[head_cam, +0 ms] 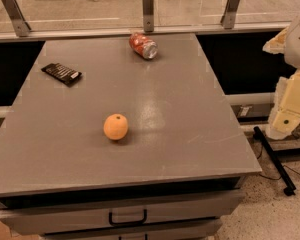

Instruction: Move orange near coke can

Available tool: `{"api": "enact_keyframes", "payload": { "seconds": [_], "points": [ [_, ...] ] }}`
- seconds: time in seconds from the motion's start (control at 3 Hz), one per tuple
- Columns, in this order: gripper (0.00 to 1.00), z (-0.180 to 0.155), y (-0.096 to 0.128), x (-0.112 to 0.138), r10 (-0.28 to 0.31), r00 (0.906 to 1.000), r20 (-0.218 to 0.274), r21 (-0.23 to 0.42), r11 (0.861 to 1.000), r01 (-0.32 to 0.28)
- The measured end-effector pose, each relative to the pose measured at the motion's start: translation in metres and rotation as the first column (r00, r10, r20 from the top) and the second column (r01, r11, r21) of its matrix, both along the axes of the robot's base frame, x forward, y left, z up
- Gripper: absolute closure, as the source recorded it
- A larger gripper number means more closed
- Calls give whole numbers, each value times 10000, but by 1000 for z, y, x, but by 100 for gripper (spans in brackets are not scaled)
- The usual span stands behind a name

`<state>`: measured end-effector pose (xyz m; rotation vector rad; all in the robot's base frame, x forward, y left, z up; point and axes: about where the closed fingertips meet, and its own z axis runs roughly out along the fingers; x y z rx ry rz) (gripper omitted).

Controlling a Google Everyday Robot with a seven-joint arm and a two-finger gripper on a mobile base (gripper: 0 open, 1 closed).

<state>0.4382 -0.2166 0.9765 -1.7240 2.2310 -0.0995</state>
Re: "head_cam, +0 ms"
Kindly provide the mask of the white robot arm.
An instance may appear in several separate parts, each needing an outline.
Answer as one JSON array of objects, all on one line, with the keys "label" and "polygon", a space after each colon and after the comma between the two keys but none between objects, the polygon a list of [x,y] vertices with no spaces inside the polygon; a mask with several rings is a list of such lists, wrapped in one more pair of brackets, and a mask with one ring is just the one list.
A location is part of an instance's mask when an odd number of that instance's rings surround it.
[{"label": "white robot arm", "polygon": [[291,135],[300,125],[300,14],[291,24],[263,46],[271,54],[283,54],[284,61],[296,71],[289,77],[280,77],[274,94],[266,135],[281,140]]}]

